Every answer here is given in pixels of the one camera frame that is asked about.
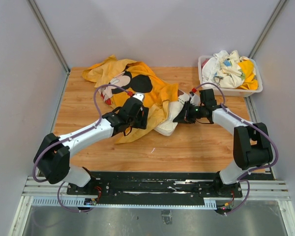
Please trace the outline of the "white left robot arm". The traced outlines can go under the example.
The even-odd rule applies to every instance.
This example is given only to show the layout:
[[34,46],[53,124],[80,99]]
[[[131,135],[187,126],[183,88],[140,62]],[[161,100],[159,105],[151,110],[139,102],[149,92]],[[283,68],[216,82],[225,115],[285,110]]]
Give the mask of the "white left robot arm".
[[146,129],[148,108],[143,105],[144,98],[142,93],[136,93],[122,107],[88,126],[61,136],[46,135],[33,160],[33,169],[39,170],[50,184],[64,181],[85,187],[91,182],[91,174],[83,167],[72,165],[70,159],[94,143],[125,134],[127,129]]

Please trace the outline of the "yellow pillowcase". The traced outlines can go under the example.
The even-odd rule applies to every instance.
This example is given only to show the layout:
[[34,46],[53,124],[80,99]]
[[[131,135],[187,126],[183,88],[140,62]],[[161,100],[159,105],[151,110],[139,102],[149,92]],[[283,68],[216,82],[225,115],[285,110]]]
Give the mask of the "yellow pillowcase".
[[147,128],[132,129],[122,136],[116,144],[134,142],[165,122],[170,115],[170,103],[178,101],[178,84],[167,83],[156,76],[144,62],[131,59],[118,60],[114,55],[82,72],[82,77],[93,82],[103,101],[112,108],[124,105],[128,96],[124,90],[142,93],[143,105],[149,108]]

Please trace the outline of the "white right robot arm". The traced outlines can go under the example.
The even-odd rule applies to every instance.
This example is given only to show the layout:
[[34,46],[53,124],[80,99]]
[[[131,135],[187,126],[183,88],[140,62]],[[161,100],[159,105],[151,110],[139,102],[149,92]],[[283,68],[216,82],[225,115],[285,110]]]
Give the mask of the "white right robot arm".
[[235,188],[249,171],[255,171],[273,161],[271,142],[264,123],[251,123],[232,113],[225,105],[217,104],[213,89],[200,91],[199,104],[192,98],[186,101],[174,122],[193,124],[206,118],[209,124],[218,124],[233,136],[233,161],[217,172],[209,186],[223,196]]

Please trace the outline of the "white bear print pillow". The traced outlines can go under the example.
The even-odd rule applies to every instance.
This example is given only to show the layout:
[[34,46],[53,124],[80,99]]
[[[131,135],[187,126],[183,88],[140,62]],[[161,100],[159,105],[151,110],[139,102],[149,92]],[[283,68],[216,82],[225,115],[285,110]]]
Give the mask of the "white bear print pillow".
[[160,123],[154,130],[164,136],[171,136],[177,127],[178,123],[173,122],[174,118],[180,113],[183,108],[183,105],[186,101],[189,101],[190,96],[188,93],[185,93],[181,90],[177,92],[178,100],[174,102],[170,102],[168,105],[169,114],[167,119]]

